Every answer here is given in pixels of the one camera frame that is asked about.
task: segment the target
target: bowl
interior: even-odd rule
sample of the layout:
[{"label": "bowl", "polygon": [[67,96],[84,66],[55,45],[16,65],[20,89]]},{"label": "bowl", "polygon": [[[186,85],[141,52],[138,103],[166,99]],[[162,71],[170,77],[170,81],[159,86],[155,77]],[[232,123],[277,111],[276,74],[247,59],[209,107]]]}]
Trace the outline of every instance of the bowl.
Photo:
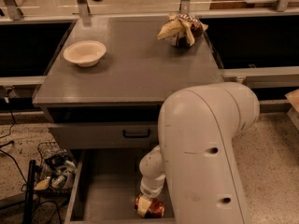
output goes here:
[{"label": "bowl", "polygon": [[106,53],[104,44],[98,41],[79,41],[64,50],[64,58],[80,67],[97,64]]}]

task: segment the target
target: snack bag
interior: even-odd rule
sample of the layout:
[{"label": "snack bag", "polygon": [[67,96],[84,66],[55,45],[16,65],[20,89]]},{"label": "snack bag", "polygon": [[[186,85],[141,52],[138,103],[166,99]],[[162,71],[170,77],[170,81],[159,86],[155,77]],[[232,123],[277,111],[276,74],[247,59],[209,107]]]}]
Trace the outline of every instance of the snack bag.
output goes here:
[{"label": "snack bag", "polygon": [[171,14],[157,37],[165,39],[175,47],[190,47],[195,43],[195,38],[202,35],[206,29],[207,25],[187,14]]}]

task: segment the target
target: robotic arm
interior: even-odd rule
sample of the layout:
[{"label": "robotic arm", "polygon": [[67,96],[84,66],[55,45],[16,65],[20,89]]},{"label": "robotic arm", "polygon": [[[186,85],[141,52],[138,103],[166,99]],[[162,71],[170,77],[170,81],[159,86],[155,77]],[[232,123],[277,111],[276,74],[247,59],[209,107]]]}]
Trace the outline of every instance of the robotic arm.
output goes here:
[{"label": "robotic arm", "polygon": [[141,192],[159,195],[165,175],[177,224],[250,223],[232,138],[253,124],[259,112],[255,94],[238,83],[172,94],[160,111],[160,148],[140,163]]}]

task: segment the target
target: black pole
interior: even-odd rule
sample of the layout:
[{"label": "black pole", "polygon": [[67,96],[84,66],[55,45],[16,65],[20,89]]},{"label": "black pole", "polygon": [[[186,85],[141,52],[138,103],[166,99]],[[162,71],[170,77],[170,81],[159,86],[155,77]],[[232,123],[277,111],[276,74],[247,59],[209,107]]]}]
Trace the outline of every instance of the black pole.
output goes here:
[{"label": "black pole", "polygon": [[35,188],[35,171],[36,171],[36,161],[29,161],[29,173],[27,180],[27,190],[25,197],[25,207],[22,224],[31,224],[32,222],[32,207],[34,199],[34,188]]}]

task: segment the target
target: closed drawer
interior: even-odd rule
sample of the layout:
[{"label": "closed drawer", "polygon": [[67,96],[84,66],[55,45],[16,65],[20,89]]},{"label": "closed drawer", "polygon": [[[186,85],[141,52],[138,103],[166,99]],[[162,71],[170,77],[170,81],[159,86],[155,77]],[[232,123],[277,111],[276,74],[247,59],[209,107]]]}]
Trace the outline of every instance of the closed drawer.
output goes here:
[{"label": "closed drawer", "polygon": [[175,224],[167,185],[158,199],[163,218],[144,219],[134,209],[140,193],[141,148],[83,150],[65,223]]},{"label": "closed drawer", "polygon": [[150,147],[158,143],[156,122],[51,124],[61,148]]}]

